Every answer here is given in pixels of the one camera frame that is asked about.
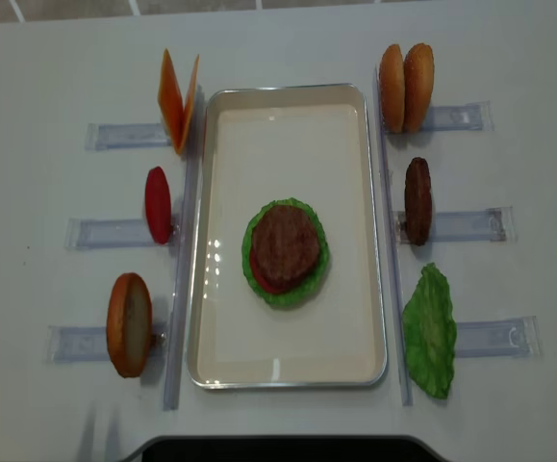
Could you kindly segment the clear holder rail patty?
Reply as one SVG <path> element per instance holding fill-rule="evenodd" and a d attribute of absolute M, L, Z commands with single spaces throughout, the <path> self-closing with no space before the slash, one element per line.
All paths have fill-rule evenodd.
<path fill-rule="evenodd" d="M 439 212 L 434 215 L 426 242 L 514 242 L 517 233 L 512 207 L 482 211 Z"/>

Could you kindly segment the brown meat patty upright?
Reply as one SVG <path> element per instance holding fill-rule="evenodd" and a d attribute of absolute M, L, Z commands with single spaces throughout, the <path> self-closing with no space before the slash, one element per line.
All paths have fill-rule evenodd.
<path fill-rule="evenodd" d="M 423 158 L 415 157 L 407 168 L 404 201 L 409 242 L 424 245 L 430 234 L 433 206 L 429 167 Z"/>

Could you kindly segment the orange cheese slice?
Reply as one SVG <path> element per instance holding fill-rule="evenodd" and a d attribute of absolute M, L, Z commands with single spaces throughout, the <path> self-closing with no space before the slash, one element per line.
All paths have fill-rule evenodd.
<path fill-rule="evenodd" d="M 175 152 L 180 155 L 184 106 L 173 62 L 167 49 L 163 53 L 157 101 L 171 144 Z"/>
<path fill-rule="evenodd" d="M 186 104 L 183 110 L 182 138 L 178 144 L 180 148 L 179 150 L 180 154 L 184 153 L 184 149 L 187 144 L 189 131 L 190 131 L 190 125 L 191 125 L 191 120 L 192 120 L 192 115 L 194 110 L 195 92 L 197 88 L 196 79 L 197 79 L 198 62 L 199 62 L 199 56 L 196 56 L 192 73 L 190 76 L 190 85 L 187 93 Z"/>

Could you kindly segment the clear holder rail left bun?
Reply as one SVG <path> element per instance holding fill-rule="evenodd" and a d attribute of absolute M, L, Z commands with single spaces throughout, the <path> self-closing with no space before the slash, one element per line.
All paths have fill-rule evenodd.
<path fill-rule="evenodd" d="M 46 363 L 110 362 L 105 327 L 49 326 Z"/>

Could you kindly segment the long clear strip right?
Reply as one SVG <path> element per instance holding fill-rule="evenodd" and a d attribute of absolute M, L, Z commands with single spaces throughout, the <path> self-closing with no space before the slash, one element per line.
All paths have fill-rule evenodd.
<path fill-rule="evenodd" d="M 397 245 L 392 209 L 392 186 L 391 170 L 389 168 L 386 132 L 381 104 L 380 87 L 380 64 L 374 70 L 374 95 L 375 95 L 375 117 L 376 138 L 378 145 L 380 185 L 383 196 L 383 221 L 387 241 L 387 255 L 389 264 L 389 279 L 392 300 L 393 330 L 396 343 L 397 370 L 399 375 L 400 395 L 403 406 L 413 404 L 413 393 L 411 379 L 408 374 L 405 360 L 405 346 L 402 329 L 402 292 L 400 286 L 399 259 L 397 256 Z"/>

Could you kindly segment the clear holder rail cheese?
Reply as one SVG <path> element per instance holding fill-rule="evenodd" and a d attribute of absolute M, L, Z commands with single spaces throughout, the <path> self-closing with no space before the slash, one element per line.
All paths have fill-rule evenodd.
<path fill-rule="evenodd" d="M 88 125 L 85 149 L 110 149 L 170 146 L 171 140 L 161 123 Z"/>

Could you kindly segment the clear holder rail right buns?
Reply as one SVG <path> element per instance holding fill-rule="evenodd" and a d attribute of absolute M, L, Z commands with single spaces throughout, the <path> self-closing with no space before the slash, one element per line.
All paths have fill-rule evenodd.
<path fill-rule="evenodd" d="M 493 131 L 491 102 L 458 106 L 431 106 L 420 128 L 423 132 Z"/>

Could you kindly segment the red tomato slice on tray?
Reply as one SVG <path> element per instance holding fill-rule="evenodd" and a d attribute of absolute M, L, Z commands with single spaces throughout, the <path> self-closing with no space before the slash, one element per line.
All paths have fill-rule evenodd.
<path fill-rule="evenodd" d="M 279 295 L 289 290 L 281 287 L 275 287 L 264 278 L 258 266 L 257 258 L 253 248 L 250 249 L 249 253 L 249 266 L 251 268 L 252 275 L 255 281 L 265 293 Z"/>

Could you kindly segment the bun half upper left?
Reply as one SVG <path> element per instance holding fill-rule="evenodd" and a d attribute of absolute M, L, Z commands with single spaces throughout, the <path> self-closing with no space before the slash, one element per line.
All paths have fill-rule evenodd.
<path fill-rule="evenodd" d="M 387 129 L 402 131 L 405 114 L 403 58 L 398 44 L 390 45 L 382 56 L 379 70 L 381 110 Z"/>

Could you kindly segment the bun half lower left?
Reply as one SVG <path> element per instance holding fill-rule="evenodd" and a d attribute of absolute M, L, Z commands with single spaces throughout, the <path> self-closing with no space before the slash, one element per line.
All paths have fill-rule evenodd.
<path fill-rule="evenodd" d="M 106 320 L 107 351 L 124 378 L 143 372 L 152 339 L 152 303 L 143 279 L 121 274 L 112 288 Z"/>

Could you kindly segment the black base bottom edge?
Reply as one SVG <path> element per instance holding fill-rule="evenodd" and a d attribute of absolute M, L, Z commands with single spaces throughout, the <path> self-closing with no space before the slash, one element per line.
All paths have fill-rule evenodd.
<path fill-rule="evenodd" d="M 364 436 L 190 437 L 163 439 L 140 453 L 142 461 L 440 461 L 406 438 Z"/>

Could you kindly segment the green lettuce leaf on tray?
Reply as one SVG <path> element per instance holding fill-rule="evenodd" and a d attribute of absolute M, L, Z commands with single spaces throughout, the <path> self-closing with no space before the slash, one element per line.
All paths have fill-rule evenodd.
<path fill-rule="evenodd" d="M 252 248 L 252 230 L 262 218 L 263 214 L 275 205 L 292 205 L 303 209 L 316 228 L 320 243 L 320 255 L 316 267 L 298 284 L 291 287 L 287 292 L 279 295 L 265 293 L 255 281 L 249 266 L 249 253 Z M 291 309 L 314 297 L 319 291 L 328 271 L 331 261 L 329 244 L 326 233 L 320 222 L 316 211 L 307 203 L 294 197 L 278 199 L 265 205 L 247 224 L 241 243 L 241 265 L 243 275 L 250 289 L 269 306 L 277 309 Z"/>

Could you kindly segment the long clear strip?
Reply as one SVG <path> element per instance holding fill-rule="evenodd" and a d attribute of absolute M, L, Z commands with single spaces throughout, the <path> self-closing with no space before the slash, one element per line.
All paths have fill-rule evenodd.
<path fill-rule="evenodd" d="M 413 393 L 411 379 L 408 374 L 405 360 L 405 346 L 402 329 L 402 292 L 400 286 L 399 259 L 397 256 L 397 245 L 392 209 L 392 186 L 391 170 L 389 168 L 386 132 L 381 104 L 380 87 L 380 64 L 374 70 L 374 95 L 375 95 L 375 117 L 376 138 L 378 145 L 380 185 L 383 196 L 383 221 L 387 241 L 387 255 L 389 264 L 389 279 L 392 300 L 393 330 L 396 343 L 397 370 L 399 375 L 400 395 L 403 406 L 413 404 Z"/>
<path fill-rule="evenodd" d="M 195 221 L 199 195 L 199 177 L 205 127 L 205 94 L 196 87 L 190 134 L 186 148 L 186 175 L 177 238 L 176 277 L 170 317 L 165 364 L 164 411 L 178 408 L 182 364 L 186 339 L 187 312 L 190 302 L 193 254 L 196 249 Z"/>

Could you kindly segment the red tomato slice upright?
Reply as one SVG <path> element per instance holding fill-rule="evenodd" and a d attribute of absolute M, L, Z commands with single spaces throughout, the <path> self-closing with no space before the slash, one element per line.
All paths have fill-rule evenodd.
<path fill-rule="evenodd" d="M 171 199 L 161 167 L 149 170 L 144 189 L 144 209 L 150 234 L 156 244 L 166 244 L 173 232 Z"/>

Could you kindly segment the long clear strip left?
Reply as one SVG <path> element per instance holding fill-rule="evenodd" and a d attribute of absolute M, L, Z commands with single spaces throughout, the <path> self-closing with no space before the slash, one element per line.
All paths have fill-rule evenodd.
<path fill-rule="evenodd" d="M 199 177 L 205 127 L 205 94 L 196 87 L 190 134 L 186 148 L 186 175 L 177 238 L 176 277 L 170 317 L 165 364 L 164 411 L 178 408 L 182 364 L 186 339 L 187 312 L 190 302 L 193 254 L 196 249 L 195 221 L 199 195 Z"/>

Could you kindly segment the brown meat patty on tray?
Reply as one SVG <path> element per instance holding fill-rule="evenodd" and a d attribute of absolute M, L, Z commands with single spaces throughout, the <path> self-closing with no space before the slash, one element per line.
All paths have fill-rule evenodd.
<path fill-rule="evenodd" d="M 256 268 L 275 290 L 286 291 L 317 265 L 319 237 L 308 214 L 292 205 L 275 205 L 252 230 Z"/>

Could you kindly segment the clear holder rail tomato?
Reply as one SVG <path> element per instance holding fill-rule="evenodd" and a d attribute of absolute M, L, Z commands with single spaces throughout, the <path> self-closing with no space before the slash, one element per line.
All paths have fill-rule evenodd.
<path fill-rule="evenodd" d="M 143 218 L 71 218 L 66 228 L 64 247 L 75 250 L 137 248 L 157 246 Z"/>

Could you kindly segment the green lettuce leaf upright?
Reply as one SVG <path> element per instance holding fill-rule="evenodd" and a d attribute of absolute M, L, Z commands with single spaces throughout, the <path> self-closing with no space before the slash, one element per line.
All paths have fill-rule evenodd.
<path fill-rule="evenodd" d="M 429 397 L 448 398 L 454 378 L 457 324 L 447 278 L 433 263 L 421 269 L 402 313 L 408 373 Z"/>

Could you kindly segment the clear holder rail lettuce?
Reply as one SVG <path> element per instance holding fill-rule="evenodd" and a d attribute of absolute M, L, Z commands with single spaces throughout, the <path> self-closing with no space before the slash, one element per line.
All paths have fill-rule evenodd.
<path fill-rule="evenodd" d="M 539 329 L 534 316 L 457 323 L 457 358 L 529 357 L 540 354 Z"/>

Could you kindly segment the cream metal tray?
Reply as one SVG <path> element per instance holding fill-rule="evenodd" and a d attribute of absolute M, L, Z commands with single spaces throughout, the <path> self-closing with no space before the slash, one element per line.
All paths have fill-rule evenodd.
<path fill-rule="evenodd" d="M 190 263 L 187 366 L 204 389 L 365 386 L 387 365 L 367 103 L 350 84 L 223 90 L 206 107 Z M 320 221 L 329 262 L 280 307 L 244 269 L 269 203 Z"/>

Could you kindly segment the sesame bun half upper right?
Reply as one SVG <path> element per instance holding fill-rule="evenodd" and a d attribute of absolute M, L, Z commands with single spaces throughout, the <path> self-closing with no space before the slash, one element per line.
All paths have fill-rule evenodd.
<path fill-rule="evenodd" d="M 404 60 L 405 115 L 403 129 L 417 132 L 423 124 L 434 88 L 435 63 L 430 45 L 414 45 Z"/>

